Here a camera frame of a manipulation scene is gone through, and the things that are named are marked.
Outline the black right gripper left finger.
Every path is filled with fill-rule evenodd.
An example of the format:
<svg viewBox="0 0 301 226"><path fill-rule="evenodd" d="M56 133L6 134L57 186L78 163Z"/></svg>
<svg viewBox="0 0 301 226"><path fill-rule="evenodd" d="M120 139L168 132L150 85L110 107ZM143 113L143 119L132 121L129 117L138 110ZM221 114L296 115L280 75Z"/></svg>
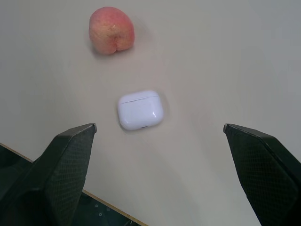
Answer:
<svg viewBox="0 0 301 226"><path fill-rule="evenodd" d="M71 226L95 133L94 123L68 129L33 162L0 146L0 226Z"/></svg>

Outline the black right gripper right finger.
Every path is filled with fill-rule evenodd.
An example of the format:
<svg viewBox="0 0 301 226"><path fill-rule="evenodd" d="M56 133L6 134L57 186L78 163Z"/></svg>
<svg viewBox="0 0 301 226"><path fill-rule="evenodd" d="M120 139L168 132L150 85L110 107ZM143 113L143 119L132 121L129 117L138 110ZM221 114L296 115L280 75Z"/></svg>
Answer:
<svg viewBox="0 0 301 226"><path fill-rule="evenodd" d="M235 124L223 132L261 226L301 226L301 163L266 133Z"/></svg>

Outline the white earbuds case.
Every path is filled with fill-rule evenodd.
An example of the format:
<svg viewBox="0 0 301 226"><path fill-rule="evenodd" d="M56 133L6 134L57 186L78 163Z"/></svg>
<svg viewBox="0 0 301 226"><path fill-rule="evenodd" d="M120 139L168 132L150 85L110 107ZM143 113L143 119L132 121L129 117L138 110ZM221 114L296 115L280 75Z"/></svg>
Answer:
<svg viewBox="0 0 301 226"><path fill-rule="evenodd" d="M125 130L152 127L160 124L164 117L160 96L152 90L122 96L117 111L120 125Z"/></svg>

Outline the pink peach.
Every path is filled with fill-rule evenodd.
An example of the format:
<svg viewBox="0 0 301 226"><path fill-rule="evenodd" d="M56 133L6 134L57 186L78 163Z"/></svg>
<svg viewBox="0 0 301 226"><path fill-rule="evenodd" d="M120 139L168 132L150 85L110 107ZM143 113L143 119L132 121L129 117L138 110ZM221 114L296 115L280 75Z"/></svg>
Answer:
<svg viewBox="0 0 301 226"><path fill-rule="evenodd" d="M89 38L95 50L102 55L128 50L135 41L134 26L120 9L103 7L89 19Z"/></svg>

